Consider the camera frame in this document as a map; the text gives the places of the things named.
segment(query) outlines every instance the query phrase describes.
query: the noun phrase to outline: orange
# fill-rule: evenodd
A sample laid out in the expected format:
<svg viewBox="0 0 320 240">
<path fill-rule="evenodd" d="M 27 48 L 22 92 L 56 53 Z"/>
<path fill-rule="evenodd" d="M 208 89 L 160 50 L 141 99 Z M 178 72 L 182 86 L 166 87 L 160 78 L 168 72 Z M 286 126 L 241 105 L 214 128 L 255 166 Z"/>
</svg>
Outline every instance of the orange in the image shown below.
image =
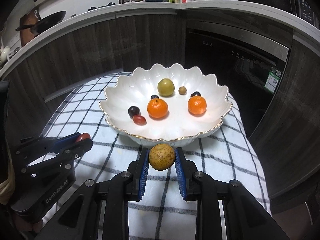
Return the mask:
<svg viewBox="0 0 320 240">
<path fill-rule="evenodd" d="M 167 114 L 168 105 L 162 99 L 154 98 L 149 101 L 147 111 L 151 117 L 161 118 Z"/>
<path fill-rule="evenodd" d="M 203 114 L 207 109 L 207 102 L 201 96 L 191 97 L 188 101 L 188 109 L 192 114 Z"/>
</svg>

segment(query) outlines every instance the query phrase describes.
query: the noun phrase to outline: white tablecloth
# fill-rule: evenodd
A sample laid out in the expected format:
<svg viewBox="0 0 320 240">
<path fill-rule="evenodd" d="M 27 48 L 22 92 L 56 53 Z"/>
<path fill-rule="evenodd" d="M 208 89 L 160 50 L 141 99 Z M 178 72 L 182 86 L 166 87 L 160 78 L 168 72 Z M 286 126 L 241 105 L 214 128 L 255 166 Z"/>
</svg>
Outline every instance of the white tablecloth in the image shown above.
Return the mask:
<svg viewBox="0 0 320 240">
<path fill-rule="evenodd" d="M 139 158 L 142 147 L 108 127 L 98 105 L 99 101 L 105 100 L 105 86 L 115 86 L 119 75 L 130 73 L 106 75 L 75 89 L 45 127 L 45 137 L 60 138 L 75 132 L 88 132 L 93 147 L 82 158 L 75 160 L 76 182 L 47 213 L 44 222 L 85 180 L 109 180 L 127 170 L 129 163 Z M 195 140 L 184 147 L 184 153 L 199 170 L 216 180 L 228 182 L 238 179 L 270 213 L 261 164 L 245 136 L 236 101 L 231 95 L 228 100 L 233 103 L 233 108 L 224 118 L 222 127 L 212 136 Z M 43 160 L 53 156 L 48 154 Z M 175 166 L 166 171 L 149 168 L 145 195 L 140 202 L 128 203 L 128 216 L 131 240 L 195 239 L 196 202 L 182 200 Z M 221 221 L 224 227 L 222 210 Z"/>
</svg>

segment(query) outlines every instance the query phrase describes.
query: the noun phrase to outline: white countertop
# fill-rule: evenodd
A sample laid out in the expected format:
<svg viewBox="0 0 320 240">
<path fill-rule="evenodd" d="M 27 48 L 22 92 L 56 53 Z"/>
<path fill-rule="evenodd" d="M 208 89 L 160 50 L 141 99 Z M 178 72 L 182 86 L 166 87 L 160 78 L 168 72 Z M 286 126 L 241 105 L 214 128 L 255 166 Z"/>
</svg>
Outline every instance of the white countertop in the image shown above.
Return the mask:
<svg viewBox="0 0 320 240">
<path fill-rule="evenodd" d="M 184 4 L 166 2 L 139 2 L 113 5 L 91 10 L 53 26 L 41 33 L 21 48 L 0 70 L 0 78 L 5 78 L 20 62 L 39 48 L 69 32 L 98 22 L 143 14 L 175 14 L 177 10 L 220 8 L 232 11 L 242 11 L 272 19 L 287 25 L 302 36 L 320 45 L 320 30 L 288 12 L 267 5 L 245 1 L 196 1 Z"/>
</svg>

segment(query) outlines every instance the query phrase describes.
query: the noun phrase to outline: black frying pan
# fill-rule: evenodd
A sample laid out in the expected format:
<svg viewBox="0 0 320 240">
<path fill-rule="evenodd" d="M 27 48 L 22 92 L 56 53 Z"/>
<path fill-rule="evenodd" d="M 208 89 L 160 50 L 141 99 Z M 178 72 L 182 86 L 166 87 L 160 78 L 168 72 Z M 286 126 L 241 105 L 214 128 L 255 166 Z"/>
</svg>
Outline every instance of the black frying pan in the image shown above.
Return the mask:
<svg viewBox="0 0 320 240">
<path fill-rule="evenodd" d="M 40 33 L 43 33 L 47 29 L 51 28 L 52 26 L 55 26 L 60 21 L 63 20 L 63 18 L 66 15 L 66 11 L 56 12 L 53 13 L 43 19 L 39 18 L 39 21 L 35 24 L 28 24 L 28 25 L 22 25 L 16 28 L 16 31 L 19 32 L 24 29 L 30 28 L 30 31 L 32 34 L 39 35 Z"/>
</svg>

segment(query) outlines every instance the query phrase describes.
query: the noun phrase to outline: silver bolt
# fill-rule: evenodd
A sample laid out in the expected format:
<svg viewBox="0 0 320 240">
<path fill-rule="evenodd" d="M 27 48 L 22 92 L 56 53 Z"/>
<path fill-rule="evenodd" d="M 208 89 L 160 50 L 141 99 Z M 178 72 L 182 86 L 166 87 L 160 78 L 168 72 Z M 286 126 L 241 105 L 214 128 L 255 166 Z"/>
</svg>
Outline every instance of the silver bolt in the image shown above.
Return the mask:
<svg viewBox="0 0 320 240">
<path fill-rule="evenodd" d="M 87 186 L 87 187 L 91 187 L 93 184 L 94 184 L 94 180 L 93 179 L 87 179 L 84 184 Z"/>
<path fill-rule="evenodd" d="M 123 171 L 121 172 L 121 176 L 124 177 L 124 178 L 127 178 L 131 175 L 131 172 L 130 171 Z"/>
<path fill-rule="evenodd" d="M 238 187 L 240 185 L 239 180 L 236 180 L 236 179 L 231 180 L 230 183 L 234 187 Z"/>
<path fill-rule="evenodd" d="M 197 178 L 202 178 L 202 177 L 204 176 L 204 173 L 203 173 L 202 171 L 196 171 L 196 172 L 195 172 L 195 176 L 196 176 Z"/>
</svg>

